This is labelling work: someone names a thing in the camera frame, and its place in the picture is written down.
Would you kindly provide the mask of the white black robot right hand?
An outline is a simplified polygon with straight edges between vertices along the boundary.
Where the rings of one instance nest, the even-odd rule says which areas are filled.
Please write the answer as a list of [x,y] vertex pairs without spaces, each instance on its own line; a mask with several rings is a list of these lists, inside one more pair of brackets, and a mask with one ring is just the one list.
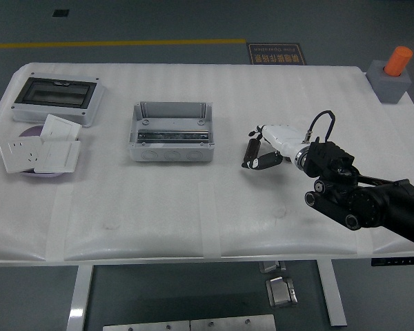
[[[251,170],[265,170],[289,159],[299,170],[304,169],[310,141],[288,125],[257,126],[250,137],[241,166]],[[262,140],[268,142],[273,152],[259,156]]]

